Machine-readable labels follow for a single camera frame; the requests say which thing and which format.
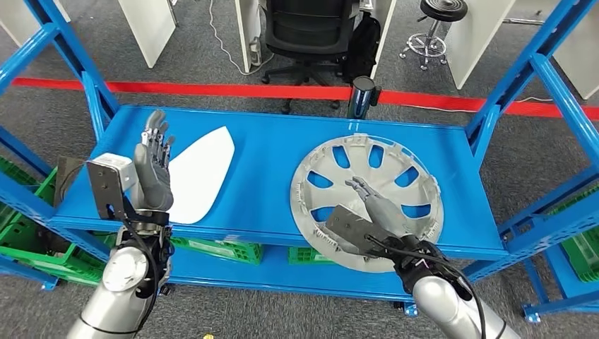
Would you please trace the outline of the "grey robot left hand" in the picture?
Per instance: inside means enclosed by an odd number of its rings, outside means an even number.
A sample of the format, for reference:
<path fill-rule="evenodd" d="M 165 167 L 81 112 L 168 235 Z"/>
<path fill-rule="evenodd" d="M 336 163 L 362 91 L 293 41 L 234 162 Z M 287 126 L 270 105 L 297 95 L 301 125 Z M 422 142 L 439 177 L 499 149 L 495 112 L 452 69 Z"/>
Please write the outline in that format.
<path fill-rule="evenodd" d="M 131 189 L 131 201 L 136 209 L 166 212 L 174 202 L 169 171 L 174 136 L 165 136 L 169 127 L 165 117 L 161 109 L 153 111 L 134 148 L 138 182 Z"/>

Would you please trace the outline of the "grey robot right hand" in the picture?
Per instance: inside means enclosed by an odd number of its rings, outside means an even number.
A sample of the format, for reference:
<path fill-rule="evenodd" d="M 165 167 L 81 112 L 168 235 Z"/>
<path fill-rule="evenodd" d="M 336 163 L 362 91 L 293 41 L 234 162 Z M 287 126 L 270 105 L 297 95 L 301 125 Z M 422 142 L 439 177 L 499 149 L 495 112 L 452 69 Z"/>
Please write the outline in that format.
<path fill-rule="evenodd" d="M 406 216 L 391 200 L 373 189 L 363 178 L 352 177 L 345 181 L 362 199 L 371 221 L 399 237 L 413 234 Z"/>

